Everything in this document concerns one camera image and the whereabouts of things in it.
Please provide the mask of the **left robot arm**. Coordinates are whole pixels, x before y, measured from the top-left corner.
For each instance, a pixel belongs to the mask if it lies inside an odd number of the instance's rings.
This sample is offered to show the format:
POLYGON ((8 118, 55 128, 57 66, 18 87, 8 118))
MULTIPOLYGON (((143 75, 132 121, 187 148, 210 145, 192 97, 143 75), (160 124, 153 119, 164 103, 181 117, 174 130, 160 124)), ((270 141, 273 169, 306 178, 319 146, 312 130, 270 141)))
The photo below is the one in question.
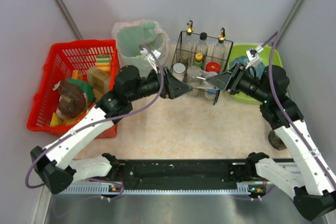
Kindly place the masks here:
POLYGON ((168 68, 151 70, 141 77, 135 66, 122 67, 107 92, 87 115, 52 144, 30 151, 32 165, 43 184, 52 194, 58 194, 73 182, 92 177, 105 177, 116 169, 117 159, 104 153, 97 158, 75 159, 75 156, 105 130, 122 118, 135 115, 132 102, 155 95, 176 99, 191 92, 192 87, 172 75, 168 68))

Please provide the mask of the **clear glass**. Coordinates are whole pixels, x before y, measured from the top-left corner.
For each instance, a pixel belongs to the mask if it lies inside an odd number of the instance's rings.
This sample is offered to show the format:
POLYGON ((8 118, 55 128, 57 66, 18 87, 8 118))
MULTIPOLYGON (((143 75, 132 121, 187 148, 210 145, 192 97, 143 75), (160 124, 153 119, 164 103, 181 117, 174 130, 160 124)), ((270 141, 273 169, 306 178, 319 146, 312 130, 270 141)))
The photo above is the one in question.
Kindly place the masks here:
POLYGON ((193 88, 208 90, 213 86, 205 81, 205 78, 200 76, 192 76, 188 78, 188 84, 193 88))

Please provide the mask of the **teal ceramic plate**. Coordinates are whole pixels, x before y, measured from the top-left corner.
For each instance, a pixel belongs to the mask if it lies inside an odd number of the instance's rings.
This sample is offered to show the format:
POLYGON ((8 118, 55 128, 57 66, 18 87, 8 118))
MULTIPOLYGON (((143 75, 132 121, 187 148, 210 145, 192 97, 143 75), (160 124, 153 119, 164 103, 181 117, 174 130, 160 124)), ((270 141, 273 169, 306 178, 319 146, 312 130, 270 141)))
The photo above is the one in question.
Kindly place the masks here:
MULTIPOLYGON (((229 64, 229 68, 231 69, 232 67, 235 66, 235 64, 237 63, 241 63, 243 64, 244 66, 246 66, 248 64, 248 58, 247 56, 240 56, 240 57, 237 57, 235 58, 230 64, 229 64)), ((254 69, 255 69, 255 72, 250 69, 249 72, 251 75, 255 75, 256 77, 258 78, 261 78, 262 74, 263 74, 263 71, 265 69, 265 65, 263 62, 260 62, 258 65, 254 66, 254 69)))

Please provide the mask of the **black cap clear bottle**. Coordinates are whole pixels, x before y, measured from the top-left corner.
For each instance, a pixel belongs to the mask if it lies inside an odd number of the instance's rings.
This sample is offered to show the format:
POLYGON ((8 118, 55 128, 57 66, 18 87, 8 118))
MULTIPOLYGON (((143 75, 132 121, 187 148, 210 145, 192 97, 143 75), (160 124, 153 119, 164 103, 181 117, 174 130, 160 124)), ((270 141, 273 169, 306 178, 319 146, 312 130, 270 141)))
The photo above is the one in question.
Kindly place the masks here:
POLYGON ((196 53, 200 52, 203 54, 203 56, 207 55, 208 44, 207 44, 207 33, 206 32, 200 33, 199 40, 195 47, 195 52, 196 53))

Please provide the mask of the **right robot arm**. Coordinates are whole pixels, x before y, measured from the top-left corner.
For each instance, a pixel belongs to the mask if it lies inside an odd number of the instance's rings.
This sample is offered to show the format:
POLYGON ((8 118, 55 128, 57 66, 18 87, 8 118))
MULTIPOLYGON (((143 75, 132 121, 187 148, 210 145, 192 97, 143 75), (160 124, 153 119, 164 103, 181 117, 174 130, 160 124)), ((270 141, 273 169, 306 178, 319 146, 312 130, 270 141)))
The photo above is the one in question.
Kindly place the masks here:
POLYGON ((229 94, 240 92, 260 102, 260 112, 284 143, 300 174, 277 164, 265 153, 251 153, 245 161, 249 176, 264 178, 286 193, 299 213, 314 220, 335 210, 335 174, 314 144, 298 106, 287 96, 289 78, 280 66, 269 65, 261 78, 242 64, 205 79, 229 94))

